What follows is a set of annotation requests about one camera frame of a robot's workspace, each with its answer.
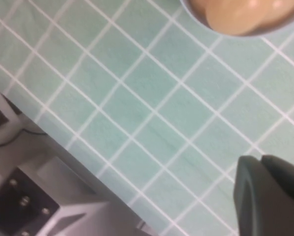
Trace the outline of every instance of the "green tile floor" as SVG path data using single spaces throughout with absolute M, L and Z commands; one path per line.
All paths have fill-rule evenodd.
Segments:
M 294 25 L 234 39 L 179 0 L 0 0 L 0 91 L 161 236 L 235 236 L 240 155 L 294 163 Z

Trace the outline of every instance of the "bowl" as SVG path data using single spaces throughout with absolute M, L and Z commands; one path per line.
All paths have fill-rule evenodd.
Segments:
M 216 32 L 213 29 L 210 28 L 205 16 L 200 16 L 199 14 L 197 14 L 196 12 L 193 11 L 193 8 L 191 6 L 190 0 L 180 0 L 183 7 L 185 8 L 185 10 L 187 11 L 187 13 L 196 21 L 198 22 L 200 25 L 203 25 L 205 28 L 207 28 L 210 31 L 215 32 L 216 34 L 219 35 L 224 35 L 222 33 Z M 245 34 L 245 35 L 237 35 L 237 36 L 232 36 L 232 35 L 226 35 L 228 37 L 257 37 L 257 36 L 265 36 L 267 34 L 273 33 L 273 32 L 277 32 L 280 31 L 282 29 L 288 28 L 290 27 L 290 25 L 294 24 L 294 12 L 292 13 L 291 16 L 289 16 L 287 19 L 285 19 L 282 23 L 273 26 L 273 27 L 269 27 L 269 28 L 263 28 L 263 29 L 255 29 L 254 31 Z

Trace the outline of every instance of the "bolt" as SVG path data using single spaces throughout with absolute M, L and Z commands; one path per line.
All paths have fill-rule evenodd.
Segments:
M 23 206 L 23 207 L 26 207 L 29 203 L 30 203 L 30 198 L 28 196 L 24 196 L 20 200 L 20 205 Z
M 50 211 L 47 208 L 43 208 L 42 213 L 45 214 L 45 215 L 48 215 L 50 213 Z
M 18 182 L 15 180 L 15 179 L 11 179 L 9 181 L 9 183 L 12 185 L 12 186 L 16 186 L 18 184 Z
M 30 236 L 30 233 L 27 232 L 27 231 L 23 231 L 23 232 L 21 233 L 21 236 Z

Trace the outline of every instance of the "food in bowl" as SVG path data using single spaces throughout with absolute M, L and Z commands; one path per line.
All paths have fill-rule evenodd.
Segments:
M 247 35 L 275 27 L 294 13 L 294 0 L 189 0 L 192 12 L 216 32 Z

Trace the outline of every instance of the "black cable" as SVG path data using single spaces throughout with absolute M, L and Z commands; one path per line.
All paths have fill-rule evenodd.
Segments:
M 34 131 L 30 131 L 27 129 L 21 129 L 12 139 L 10 139 L 9 141 L 0 144 L 0 148 L 5 147 L 9 144 L 11 144 L 12 142 L 14 142 L 23 132 L 26 132 L 28 134 L 32 134 L 32 135 L 47 135 L 46 133 L 38 133 L 38 132 L 34 132 Z

